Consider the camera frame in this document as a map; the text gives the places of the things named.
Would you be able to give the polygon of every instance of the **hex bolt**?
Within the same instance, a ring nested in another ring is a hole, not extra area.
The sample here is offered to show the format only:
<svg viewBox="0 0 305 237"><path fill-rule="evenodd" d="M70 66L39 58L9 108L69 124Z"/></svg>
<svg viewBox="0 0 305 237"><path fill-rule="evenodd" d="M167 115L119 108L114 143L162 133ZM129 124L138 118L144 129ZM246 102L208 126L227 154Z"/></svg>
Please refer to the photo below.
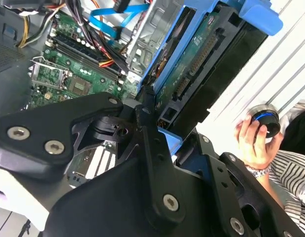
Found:
<svg viewBox="0 0 305 237"><path fill-rule="evenodd" d="M146 107L143 107L142 111L146 112L147 114L150 114L150 111Z"/></svg>
<svg viewBox="0 0 305 237"><path fill-rule="evenodd" d="M56 140L51 140L46 142L44 149L51 155L59 155L64 151L64 145Z"/></svg>
<svg viewBox="0 0 305 237"><path fill-rule="evenodd" d="M29 138L30 131L24 127L15 126L7 130L7 135L13 140L21 141Z"/></svg>
<svg viewBox="0 0 305 237"><path fill-rule="evenodd" d="M209 143L209 142L210 142L209 139L208 139L207 137L205 137L205 136L203 136L203 140L204 140L204 142L206 142L206 143Z"/></svg>
<svg viewBox="0 0 305 237"><path fill-rule="evenodd" d="M110 98L109 99L109 102L111 102L112 104L114 105L117 105L117 100L113 99L113 98Z"/></svg>
<svg viewBox="0 0 305 237"><path fill-rule="evenodd" d="M284 236L285 237L293 237L290 233L288 233L287 231L284 231L283 232Z"/></svg>
<svg viewBox="0 0 305 237"><path fill-rule="evenodd" d="M235 162L236 161L236 158L232 155L229 155L229 158L231 159L231 161Z"/></svg>
<svg viewBox="0 0 305 237"><path fill-rule="evenodd" d="M171 194L165 194L163 196L163 204L170 211L177 211L178 210L178 201Z"/></svg>
<svg viewBox="0 0 305 237"><path fill-rule="evenodd" d="M245 233L245 228L237 218L231 217L230 224L234 231L237 232L239 235L242 236Z"/></svg>

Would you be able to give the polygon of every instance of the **bracelet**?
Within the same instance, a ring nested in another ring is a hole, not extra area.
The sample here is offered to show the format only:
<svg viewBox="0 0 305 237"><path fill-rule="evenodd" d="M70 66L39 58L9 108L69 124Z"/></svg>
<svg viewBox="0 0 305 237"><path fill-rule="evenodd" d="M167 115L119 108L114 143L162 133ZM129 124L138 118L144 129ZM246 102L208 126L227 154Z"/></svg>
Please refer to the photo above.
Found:
<svg viewBox="0 0 305 237"><path fill-rule="evenodd" d="M253 169L249 166L246 166L247 170L252 173L252 175L255 177L255 178L260 178L261 176L264 176L266 174L268 174L270 171L271 171L271 164L265 168L265 169Z"/></svg>

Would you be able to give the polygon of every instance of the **striped shirt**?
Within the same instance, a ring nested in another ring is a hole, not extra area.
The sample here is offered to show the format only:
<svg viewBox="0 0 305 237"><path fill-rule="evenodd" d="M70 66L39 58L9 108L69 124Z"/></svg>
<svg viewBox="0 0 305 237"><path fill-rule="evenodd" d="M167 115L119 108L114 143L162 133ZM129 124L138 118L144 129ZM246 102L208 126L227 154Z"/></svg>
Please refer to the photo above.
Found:
<svg viewBox="0 0 305 237"><path fill-rule="evenodd" d="M284 210L305 233L305 156L279 151L269 177L292 197L286 201Z"/></svg>

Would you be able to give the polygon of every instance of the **orange wire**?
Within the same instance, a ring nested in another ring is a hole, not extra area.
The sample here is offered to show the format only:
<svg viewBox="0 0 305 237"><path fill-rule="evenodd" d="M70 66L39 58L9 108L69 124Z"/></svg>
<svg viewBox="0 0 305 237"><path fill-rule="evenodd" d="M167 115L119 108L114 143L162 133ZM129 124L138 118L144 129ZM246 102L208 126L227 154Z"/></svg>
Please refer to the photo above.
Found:
<svg viewBox="0 0 305 237"><path fill-rule="evenodd" d="M97 1L96 0L91 0L92 1L92 3L95 5L95 7L96 8L100 8L100 6L99 6L99 4L97 3ZM100 21L103 21L103 17L102 16L99 16L99 20ZM104 37L104 34L103 34L103 32L99 32L99 35L103 38Z"/></svg>
<svg viewBox="0 0 305 237"><path fill-rule="evenodd" d="M111 66L112 64L114 64L115 62L110 62L110 63L107 63L107 64L104 64L104 65L101 65L100 67L101 68L105 68L105 67L108 67L108 66Z"/></svg>

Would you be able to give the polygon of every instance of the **white surface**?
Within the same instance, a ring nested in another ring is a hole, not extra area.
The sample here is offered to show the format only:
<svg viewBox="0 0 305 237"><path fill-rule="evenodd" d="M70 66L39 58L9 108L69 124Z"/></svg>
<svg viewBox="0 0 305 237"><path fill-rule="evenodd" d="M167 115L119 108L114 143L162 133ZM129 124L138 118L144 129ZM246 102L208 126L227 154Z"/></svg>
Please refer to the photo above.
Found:
<svg viewBox="0 0 305 237"><path fill-rule="evenodd" d="M8 217L10 211L0 208L0 228L3 225L4 221ZM27 218L23 215L17 213L12 213L2 230L0 231L0 237L17 237L20 233L23 225L26 223ZM37 228L31 224L29 229L29 235L24 234L24 237L37 237L39 231Z"/></svg>
<svg viewBox="0 0 305 237"><path fill-rule="evenodd" d="M38 229L43 230L49 212L7 171L0 169L0 207L25 214Z"/></svg>
<svg viewBox="0 0 305 237"><path fill-rule="evenodd" d="M269 102L282 117L305 96L305 0L272 2L283 29L265 40L197 126L218 154L237 155L233 130L250 108Z"/></svg>

